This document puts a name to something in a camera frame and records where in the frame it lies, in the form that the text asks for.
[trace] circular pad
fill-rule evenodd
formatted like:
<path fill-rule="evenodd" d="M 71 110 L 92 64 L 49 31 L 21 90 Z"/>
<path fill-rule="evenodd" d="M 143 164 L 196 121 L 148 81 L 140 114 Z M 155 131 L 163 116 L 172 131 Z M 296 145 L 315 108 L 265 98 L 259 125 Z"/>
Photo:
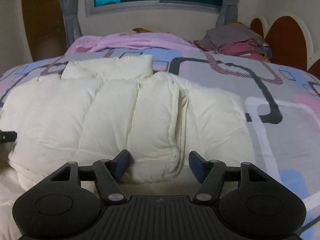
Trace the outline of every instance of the circular pad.
<path fill-rule="evenodd" d="M 92 192 L 68 181 L 51 181 L 19 197 L 12 215 L 22 234 L 52 239 L 79 234 L 97 220 L 100 209 Z"/>
<path fill-rule="evenodd" d="M 44 215 L 56 216 L 68 212 L 73 205 L 71 198 L 65 195 L 52 194 L 40 198 L 36 209 Z"/>
<path fill-rule="evenodd" d="M 256 183 L 260 187 L 240 187 L 220 199 L 219 213 L 225 223 L 248 238 L 273 239 L 296 233 L 306 216 L 303 202 L 287 189 L 277 191 L 266 182 Z"/>
<path fill-rule="evenodd" d="M 283 210 L 282 201 L 269 195 L 253 196 L 246 204 L 252 213 L 263 217 L 275 216 Z"/>

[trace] black device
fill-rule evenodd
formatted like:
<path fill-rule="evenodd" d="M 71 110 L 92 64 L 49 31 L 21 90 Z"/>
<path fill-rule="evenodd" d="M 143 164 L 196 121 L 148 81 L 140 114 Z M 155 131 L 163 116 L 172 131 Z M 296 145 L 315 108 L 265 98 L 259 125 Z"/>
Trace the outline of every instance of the black device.
<path fill-rule="evenodd" d="M 17 138 L 15 131 L 4 132 L 0 130 L 0 144 L 6 142 L 14 142 Z"/>
<path fill-rule="evenodd" d="M 92 166 L 68 162 L 19 197 L 12 215 L 21 240 L 299 240 L 306 208 L 294 193 L 252 163 L 224 162 L 189 154 L 202 184 L 188 195 L 139 196 L 118 186 L 129 166 L 123 150 Z M 95 181 L 100 198 L 81 188 Z M 238 188 L 220 197 L 225 181 Z"/>

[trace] gray cloth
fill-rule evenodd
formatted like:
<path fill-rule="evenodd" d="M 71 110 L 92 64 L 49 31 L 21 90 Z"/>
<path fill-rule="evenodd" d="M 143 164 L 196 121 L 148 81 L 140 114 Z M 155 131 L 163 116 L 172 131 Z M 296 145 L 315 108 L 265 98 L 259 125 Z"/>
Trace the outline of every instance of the gray cloth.
<path fill-rule="evenodd" d="M 238 19 L 239 0 L 223 0 L 216 26 L 236 22 Z"/>
<path fill-rule="evenodd" d="M 254 39 L 257 44 L 261 44 L 254 31 L 250 30 L 244 24 L 225 25 L 207 30 L 206 32 L 211 43 L 216 48 L 219 48 L 222 45 L 231 45 L 235 42 L 247 41 L 249 39 Z"/>
<path fill-rule="evenodd" d="M 196 44 L 206 51 L 217 51 L 208 34 L 202 40 L 196 41 Z"/>
<path fill-rule="evenodd" d="M 81 37 L 80 25 L 77 17 L 78 0 L 59 0 L 66 29 L 67 48 Z"/>

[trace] curtain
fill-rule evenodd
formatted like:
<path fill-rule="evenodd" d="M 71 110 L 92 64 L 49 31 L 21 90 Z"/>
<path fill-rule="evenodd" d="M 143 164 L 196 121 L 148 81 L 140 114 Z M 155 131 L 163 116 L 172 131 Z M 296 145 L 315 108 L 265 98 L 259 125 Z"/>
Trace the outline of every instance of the curtain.
<path fill-rule="evenodd" d="M 236 22 L 238 19 L 239 0 L 223 0 L 216 26 Z"/>
<path fill-rule="evenodd" d="M 81 37 L 80 25 L 77 17 L 78 0 L 59 0 L 63 13 L 64 26 L 66 29 L 67 48 Z"/>

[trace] wooden door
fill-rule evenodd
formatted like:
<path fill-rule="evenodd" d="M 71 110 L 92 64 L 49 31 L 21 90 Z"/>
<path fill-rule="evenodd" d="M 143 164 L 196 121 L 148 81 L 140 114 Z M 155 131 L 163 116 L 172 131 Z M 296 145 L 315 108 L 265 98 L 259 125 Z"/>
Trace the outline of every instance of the wooden door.
<path fill-rule="evenodd" d="M 67 45 L 59 0 L 21 0 L 21 2 L 33 61 L 63 55 Z"/>

